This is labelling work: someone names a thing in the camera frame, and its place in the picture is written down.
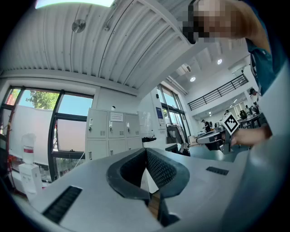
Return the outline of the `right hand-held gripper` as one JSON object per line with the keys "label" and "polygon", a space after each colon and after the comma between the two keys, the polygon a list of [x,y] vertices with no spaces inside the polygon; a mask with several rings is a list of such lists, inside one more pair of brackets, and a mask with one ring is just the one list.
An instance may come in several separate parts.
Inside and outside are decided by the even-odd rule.
{"label": "right hand-held gripper", "polygon": [[239,128],[239,122],[232,113],[226,113],[216,126],[215,130],[199,136],[196,143],[206,145],[210,151],[219,150],[224,155],[232,153],[232,135]]}

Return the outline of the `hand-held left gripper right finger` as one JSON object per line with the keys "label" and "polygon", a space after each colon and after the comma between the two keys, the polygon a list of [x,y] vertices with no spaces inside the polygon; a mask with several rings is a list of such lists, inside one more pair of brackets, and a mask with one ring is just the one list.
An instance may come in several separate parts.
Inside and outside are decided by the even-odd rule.
{"label": "hand-held left gripper right finger", "polygon": [[146,149],[146,168],[163,198],[179,195],[190,179],[183,164],[151,148]]}

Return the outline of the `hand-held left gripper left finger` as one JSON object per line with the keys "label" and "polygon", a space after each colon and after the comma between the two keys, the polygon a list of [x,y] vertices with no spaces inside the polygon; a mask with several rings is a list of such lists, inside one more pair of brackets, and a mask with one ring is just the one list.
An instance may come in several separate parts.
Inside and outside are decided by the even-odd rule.
{"label": "hand-held left gripper left finger", "polygon": [[140,149],[113,163],[106,173],[108,184],[124,198],[149,200],[149,191],[141,188],[146,162],[146,150]]}

